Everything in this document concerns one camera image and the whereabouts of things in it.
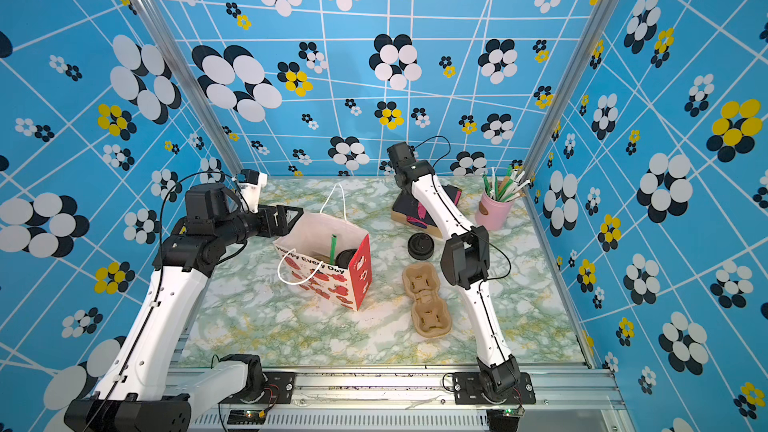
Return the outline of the brown cardboard cup carrier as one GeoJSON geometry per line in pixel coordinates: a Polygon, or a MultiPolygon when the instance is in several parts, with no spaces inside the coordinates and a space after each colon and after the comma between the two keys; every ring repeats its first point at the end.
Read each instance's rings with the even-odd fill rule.
{"type": "Polygon", "coordinates": [[[447,335],[452,329],[452,317],[447,303],[439,295],[440,277],[428,262],[407,266],[402,273],[406,295],[413,300],[411,317],[416,332],[425,338],[447,335]]]}

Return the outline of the black coffee cup lid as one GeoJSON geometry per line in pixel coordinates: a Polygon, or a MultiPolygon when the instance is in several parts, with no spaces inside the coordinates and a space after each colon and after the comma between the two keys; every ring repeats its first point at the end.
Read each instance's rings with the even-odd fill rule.
{"type": "Polygon", "coordinates": [[[335,258],[335,266],[341,269],[348,269],[356,253],[356,248],[339,252],[335,258]]]}

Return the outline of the green drinking straw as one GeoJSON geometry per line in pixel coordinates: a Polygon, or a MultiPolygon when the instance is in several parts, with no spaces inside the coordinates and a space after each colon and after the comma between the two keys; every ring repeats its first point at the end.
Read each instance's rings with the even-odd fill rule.
{"type": "Polygon", "coordinates": [[[330,250],[329,250],[329,261],[328,263],[333,266],[336,263],[336,249],[337,249],[337,242],[338,237],[336,234],[331,235],[331,243],[330,243],[330,250]]]}

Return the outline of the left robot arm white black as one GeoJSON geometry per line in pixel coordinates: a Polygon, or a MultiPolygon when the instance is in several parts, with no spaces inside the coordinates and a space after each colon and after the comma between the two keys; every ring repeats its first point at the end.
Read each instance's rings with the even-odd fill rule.
{"type": "Polygon", "coordinates": [[[222,183],[190,187],[185,215],[160,243],[141,309],[122,348],[90,396],[64,414],[72,431],[185,431],[195,418],[228,398],[274,403],[261,359],[230,354],[197,378],[167,391],[175,348],[192,324],[215,268],[252,237],[287,235],[303,211],[263,205],[264,173],[242,170],[234,188],[222,183]]]}

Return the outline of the pink straw holder cup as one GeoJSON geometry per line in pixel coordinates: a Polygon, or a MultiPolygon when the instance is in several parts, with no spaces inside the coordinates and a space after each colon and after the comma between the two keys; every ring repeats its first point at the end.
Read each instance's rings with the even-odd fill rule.
{"type": "Polygon", "coordinates": [[[483,192],[475,213],[475,223],[488,231],[499,231],[503,228],[512,206],[512,202],[496,201],[483,192]]]}

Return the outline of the red white gift bag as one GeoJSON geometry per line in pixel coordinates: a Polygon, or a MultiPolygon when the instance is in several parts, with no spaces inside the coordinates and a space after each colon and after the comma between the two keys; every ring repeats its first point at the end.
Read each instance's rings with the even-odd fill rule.
{"type": "Polygon", "coordinates": [[[290,287],[358,311],[373,279],[370,234],[348,219],[342,186],[333,186],[328,197],[341,200],[339,216],[327,214],[324,208],[305,212],[286,236],[273,242],[279,254],[277,278],[290,287]],[[333,234],[338,237],[336,256],[343,250],[357,249],[348,269],[328,263],[333,234]]]}

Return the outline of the white green straws bundle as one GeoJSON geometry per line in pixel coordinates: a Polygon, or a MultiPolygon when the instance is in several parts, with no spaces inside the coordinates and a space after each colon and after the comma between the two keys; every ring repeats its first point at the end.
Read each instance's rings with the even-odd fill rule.
{"type": "Polygon", "coordinates": [[[484,193],[492,201],[512,202],[522,196],[525,189],[532,184],[532,179],[526,175],[522,163],[509,165],[501,176],[497,176],[496,172],[496,169],[492,169],[491,174],[483,175],[484,193]]]}

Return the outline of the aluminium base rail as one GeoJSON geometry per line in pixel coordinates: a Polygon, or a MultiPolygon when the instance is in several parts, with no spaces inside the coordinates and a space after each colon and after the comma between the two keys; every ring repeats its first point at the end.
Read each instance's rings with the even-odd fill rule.
{"type": "Polygon", "coordinates": [[[278,398],[224,398],[228,372],[173,368],[167,393],[189,393],[190,431],[632,431],[613,375],[580,364],[526,364],[502,405],[469,399],[468,366],[268,368],[278,398]]]}

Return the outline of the black lid stack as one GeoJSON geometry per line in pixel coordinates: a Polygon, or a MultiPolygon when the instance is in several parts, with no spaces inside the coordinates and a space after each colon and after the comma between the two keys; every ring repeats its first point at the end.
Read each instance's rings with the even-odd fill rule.
{"type": "Polygon", "coordinates": [[[427,233],[417,232],[407,241],[407,251],[411,258],[417,261],[427,261],[435,249],[434,239],[427,233]]]}

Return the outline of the pink napkin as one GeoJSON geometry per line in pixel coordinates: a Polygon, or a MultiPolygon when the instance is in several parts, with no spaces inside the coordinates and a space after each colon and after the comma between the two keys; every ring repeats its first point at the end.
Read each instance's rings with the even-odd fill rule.
{"type": "MultiPolygon", "coordinates": [[[[448,195],[448,197],[453,201],[453,203],[455,205],[458,205],[462,195],[462,190],[451,184],[444,185],[443,189],[448,195]]],[[[419,201],[416,202],[415,217],[421,222],[424,222],[425,224],[432,225],[432,226],[435,225],[435,222],[432,219],[431,215],[428,213],[426,207],[419,201]]]]}

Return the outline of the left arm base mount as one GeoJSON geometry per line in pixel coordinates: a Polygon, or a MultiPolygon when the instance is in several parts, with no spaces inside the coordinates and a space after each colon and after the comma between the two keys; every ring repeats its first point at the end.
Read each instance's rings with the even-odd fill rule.
{"type": "Polygon", "coordinates": [[[221,401],[227,405],[282,405],[290,404],[296,389],[297,374],[288,371],[266,371],[259,384],[261,388],[230,395],[221,401]]]}

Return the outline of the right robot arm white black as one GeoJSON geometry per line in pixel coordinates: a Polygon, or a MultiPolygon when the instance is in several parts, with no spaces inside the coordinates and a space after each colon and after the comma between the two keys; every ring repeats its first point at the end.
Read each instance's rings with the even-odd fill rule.
{"type": "Polygon", "coordinates": [[[511,398],[521,372],[505,341],[491,300],[488,231],[473,225],[459,211],[432,165],[417,159],[410,145],[396,143],[387,153],[398,187],[424,206],[444,239],[441,270],[446,281],[458,289],[472,324],[484,395],[492,403],[511,398]]]}

